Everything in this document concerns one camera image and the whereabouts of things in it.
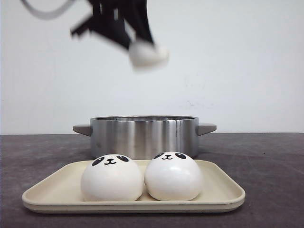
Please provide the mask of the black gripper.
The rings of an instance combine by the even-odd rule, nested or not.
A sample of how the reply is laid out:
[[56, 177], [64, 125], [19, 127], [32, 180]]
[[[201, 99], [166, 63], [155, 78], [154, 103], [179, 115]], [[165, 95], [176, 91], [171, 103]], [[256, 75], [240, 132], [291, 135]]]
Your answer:
[[125, 31], [127, 21], [135, 30], [137, 38], [154, 45], [147, 17], [145, 0], [91, 0], [93, 14], [79, 26], [71, 30], [71, 35], [82, 35], [86, 30], [128, 50], [131, 39]]

